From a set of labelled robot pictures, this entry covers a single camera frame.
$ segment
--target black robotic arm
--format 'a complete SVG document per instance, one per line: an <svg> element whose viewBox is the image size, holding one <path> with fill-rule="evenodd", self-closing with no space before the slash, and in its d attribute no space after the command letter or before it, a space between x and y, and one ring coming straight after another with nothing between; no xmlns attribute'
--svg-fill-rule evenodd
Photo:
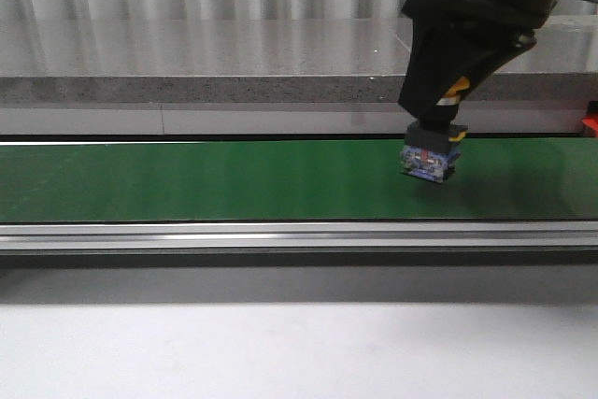
<svg viewBox="0 0 598 399"><path fill-rule="evenodd" d="M399 104L418 120L401 153L406 173L442 182L466 127L459 103L503 64L535 45L554 0L406 0L413 45Z"/></svg>

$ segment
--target conveyor belt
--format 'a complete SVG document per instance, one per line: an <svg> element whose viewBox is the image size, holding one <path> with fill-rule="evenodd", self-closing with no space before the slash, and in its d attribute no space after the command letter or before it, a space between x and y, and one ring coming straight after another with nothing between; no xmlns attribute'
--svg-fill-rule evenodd
<svg viewBox="0 0 598 399"><path fill-rule="evenodd" d="M598 219L598 140L466 139L442 186L398 140L0 147L0 221Z"/></svg>
<svg viewBox="0 0 598 399"><path fill-rule="evenodd" d="M244 264L244 254L283 253L303 264L318 251L598 249L598 140L466 139L458 174L442 186L401 175L401 147L5 145L0 255L227 254Z"/></svg>

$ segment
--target metal rail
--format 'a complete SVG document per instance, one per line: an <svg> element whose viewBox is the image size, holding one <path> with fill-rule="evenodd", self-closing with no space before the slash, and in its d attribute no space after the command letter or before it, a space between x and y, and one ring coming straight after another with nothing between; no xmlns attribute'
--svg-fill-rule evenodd
<svg viewBox="0 0 598 399"><path fill-rule="evenodd" d="M598 221L1 225L0 255L598 249Z"/></svg>

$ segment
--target white surface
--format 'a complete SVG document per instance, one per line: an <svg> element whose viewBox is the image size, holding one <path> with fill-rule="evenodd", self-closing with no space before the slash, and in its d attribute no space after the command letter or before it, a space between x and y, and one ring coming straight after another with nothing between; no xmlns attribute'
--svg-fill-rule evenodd
<svg viewBox="0 0 598 399"><path fill-rule="evenodd" d="M596 397L598 307L2 306L0 397Z"/></svg>

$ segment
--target red object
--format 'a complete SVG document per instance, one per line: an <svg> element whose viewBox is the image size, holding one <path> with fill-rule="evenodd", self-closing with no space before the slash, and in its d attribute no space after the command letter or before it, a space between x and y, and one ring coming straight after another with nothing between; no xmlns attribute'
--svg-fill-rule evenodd
<svg viewBox="0 0 598 399"><path fill-rule="evenodd" d="M598 114L590 114L582 122L590 130L593 130L594 137L598 137Z"/></svg>

